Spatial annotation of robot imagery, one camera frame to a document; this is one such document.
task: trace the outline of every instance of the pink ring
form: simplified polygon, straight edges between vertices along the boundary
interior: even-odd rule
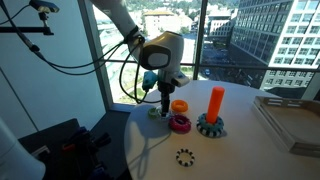
[[[188,133],[191,129],[191,122],[187,117],[176,114],[170,117],[169,127],[178,133]]]

